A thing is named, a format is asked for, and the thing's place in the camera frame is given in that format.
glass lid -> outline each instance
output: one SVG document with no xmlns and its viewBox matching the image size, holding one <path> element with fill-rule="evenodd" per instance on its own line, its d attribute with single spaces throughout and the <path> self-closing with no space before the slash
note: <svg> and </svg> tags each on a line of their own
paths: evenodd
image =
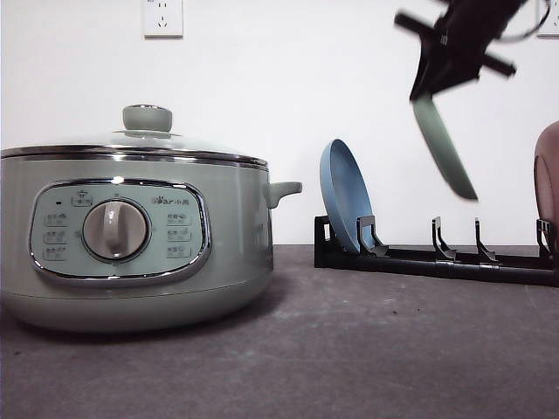
<svg viewBox="0 0 559 419">
<path fill-rule="evenodd" d="M 8 148 L 2 158 L 21 155 L 120 154 L 167 155 L 197 159 L 239 161 L 266 166 L 266 161 L 170 132 L 173 114 L 155 105 L 132 105 L 122 110 L 126 129 L 108 134 L 73 136 L 48 145 Z"/>
</svg>

brand logo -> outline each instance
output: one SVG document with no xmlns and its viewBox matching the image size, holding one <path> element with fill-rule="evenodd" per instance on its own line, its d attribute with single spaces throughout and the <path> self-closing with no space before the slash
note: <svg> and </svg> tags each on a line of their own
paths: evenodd
<svg viewBox="0 0 559 419">
<path fill-rule="evenodd" d="M 151 203 L 156 205 L 188 205 L 188 199 L 175 199 L 175 198 L 166 198 L 164 196 L 154 196 L 151 198 Z"/>
</svg>

control panel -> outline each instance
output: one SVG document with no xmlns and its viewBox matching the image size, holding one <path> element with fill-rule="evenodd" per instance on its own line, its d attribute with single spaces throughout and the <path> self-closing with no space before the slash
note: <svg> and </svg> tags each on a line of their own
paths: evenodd
<svg viewBox="0 0 559 419">
<path fill-rule="evenodd" d="M 208 256 L 210 227 L 203 197 L 185 183 L 61 182 L 37 197 L 30 249 L 39 269 L 63 278 L 157 282 L 201 267 L 194 265 Z"/>
</svg>

black robotic arm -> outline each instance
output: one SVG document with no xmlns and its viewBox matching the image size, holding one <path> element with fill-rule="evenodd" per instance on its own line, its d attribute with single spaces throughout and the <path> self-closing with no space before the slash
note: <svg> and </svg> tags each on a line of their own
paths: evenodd
<svg viewBox="0 0 559 419">
<path fill-rule="evenodd" d="M 439 1 L 449 6 L 434 27 L 403 12 L 395 17 L 397 25 L 421 39 L 418 75 L 410 100 L 478 79 L 483 65 L 505 76 L 516 72 L 514 65 L 486 54 L 486 49 L 500 38 L 508 21 L 527 0 Z"/>
</svg>

silver knob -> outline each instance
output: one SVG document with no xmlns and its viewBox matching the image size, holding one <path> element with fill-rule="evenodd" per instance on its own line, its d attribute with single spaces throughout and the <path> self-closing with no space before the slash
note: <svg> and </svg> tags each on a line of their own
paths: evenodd
<svg viewBox="0 0 559 419">
<path fill-rule="evenodd" d="M 148 234 L 148 223 L 133 204 L 109 201 L 87 215 L 83 234 L 90 251 L 101 258 L 119 260 L 141 248 Z"/>
</svg>

